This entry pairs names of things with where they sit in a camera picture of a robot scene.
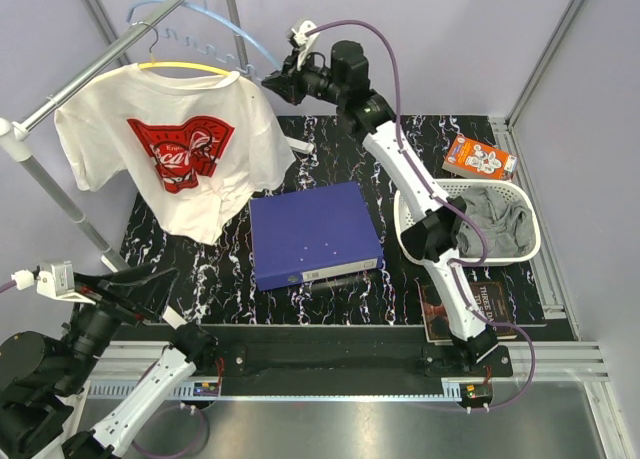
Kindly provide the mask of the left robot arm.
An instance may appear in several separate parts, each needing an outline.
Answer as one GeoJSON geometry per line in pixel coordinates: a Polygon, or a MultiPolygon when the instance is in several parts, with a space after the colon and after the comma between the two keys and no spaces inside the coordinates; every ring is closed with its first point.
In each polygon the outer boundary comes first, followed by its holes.
{"type": "Polygon", "coordinates": [[[168,305],[179,272],[143,264],[91,276],[70,264],[44,263],[18,272],[38,294],[74,307],[65,333],[54,339],[16,333],[1,345],[1,453],[6,458],[120,458],[169,394],[189,376],[222,373],[218,340],[168,305]],[[169,324],[174,333],[134,390],[88,431],[68,439],[64,425],[79,395],[121,325],[169,324]]]}

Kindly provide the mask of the light blue plastic hanger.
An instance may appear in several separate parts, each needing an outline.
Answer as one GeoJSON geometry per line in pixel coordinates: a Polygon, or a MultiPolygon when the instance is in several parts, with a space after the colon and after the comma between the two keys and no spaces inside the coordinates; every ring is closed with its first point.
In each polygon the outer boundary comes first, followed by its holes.
{"type": "Polygon", "coordinates": [[[185,0],[129,51],[137,63],[185,61],[260,81],[280,67],[241,0],[185,0]]]}

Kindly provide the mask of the grey t shirt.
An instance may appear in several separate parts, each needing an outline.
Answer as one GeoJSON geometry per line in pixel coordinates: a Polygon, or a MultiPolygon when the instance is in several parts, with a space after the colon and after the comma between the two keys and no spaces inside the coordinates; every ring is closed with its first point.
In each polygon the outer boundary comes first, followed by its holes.
{"type": "Polygon", "coordinates": [[[466,215],[483,232],[488,258],[512,258],[528,254],[535,245],[531,209],[522,199],[507,201],[495,189],[473,186],[461,197],[466,215]]]}

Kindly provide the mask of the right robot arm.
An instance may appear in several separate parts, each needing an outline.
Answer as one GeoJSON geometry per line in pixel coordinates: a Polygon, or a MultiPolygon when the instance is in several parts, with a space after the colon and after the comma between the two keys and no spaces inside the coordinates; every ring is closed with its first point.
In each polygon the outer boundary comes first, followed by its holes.
{"type": "Polygon", "coordinates": [[[372,88],[359,43],[335,43],[327,65],[316,64],[309,40],[293,39],[291,44],[281,69],[263,79],[263,86],[292,105],[306,97],[335,105],[339,126],[382,166],[413,220],[399,232],[398,241],[436,287],[456,348],[455,366],[466,375],[480,373],[498,340],[473,298],[460,258],[457,235],[465,218],[464,199],[450,197],[420,163],[388,101],[372,88]]]}

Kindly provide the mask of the yellow plastic hanger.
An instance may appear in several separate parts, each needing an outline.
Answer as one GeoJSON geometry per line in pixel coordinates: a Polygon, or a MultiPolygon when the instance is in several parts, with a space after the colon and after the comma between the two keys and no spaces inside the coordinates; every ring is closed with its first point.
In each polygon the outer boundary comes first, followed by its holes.
{"type": "Polygon", "coordinates": [[[137,66],[139,69],[145,70],[145,69],[174,68],[174,69],[185,69],[185,70],[206,72],[206,73],[211,73],[214,75],[219,75],[224,77],[228,77],[231,75],[230,71],[220,69],[214,66],[206,65],[206,64],[185,62],[185,61],[157,61],[153,54],[153,48],[159,41],[159,32],[157,27],[151,25],[146,21],[137,21],[132,24],[132,26],[137,26],[137,25],[144,25],[148,30],[153,30],[155,34],[155,40],[149,47],[150,60],[148,62],[138,63],[137,66]]]}

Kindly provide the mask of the white t shirt red print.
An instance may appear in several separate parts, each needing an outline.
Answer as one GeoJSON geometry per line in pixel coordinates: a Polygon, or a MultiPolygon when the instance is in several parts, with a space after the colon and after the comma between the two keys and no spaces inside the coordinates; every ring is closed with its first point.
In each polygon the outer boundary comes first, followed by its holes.
{"type": "Polygon", "coordinates": [[[165,232],[207,245],[296,160],[265,95],[237,72],[121,67],[59,107],[54,124],[80,190],[127,171],[165,232]]]}

